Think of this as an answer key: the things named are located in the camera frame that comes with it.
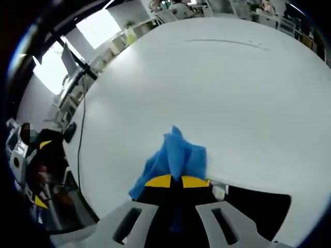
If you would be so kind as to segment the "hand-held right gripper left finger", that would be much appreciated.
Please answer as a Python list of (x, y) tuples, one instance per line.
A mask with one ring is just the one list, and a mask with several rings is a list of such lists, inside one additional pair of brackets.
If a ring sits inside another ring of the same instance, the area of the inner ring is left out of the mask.
[(146, 247), (164, 227), (159, 217), (159, 206), (128, 200), (97, 223), (50, 240), (55, 247)]

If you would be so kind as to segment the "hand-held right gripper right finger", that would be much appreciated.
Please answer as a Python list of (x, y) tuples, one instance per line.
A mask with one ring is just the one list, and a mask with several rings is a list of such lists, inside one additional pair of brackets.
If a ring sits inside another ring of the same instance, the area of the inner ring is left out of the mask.
[(182, 176), (183, 188), (193, 190), (193, 206), (202, 222), (209, 247), (272, 247), (253, 220), (213, 193), (209, 180)]

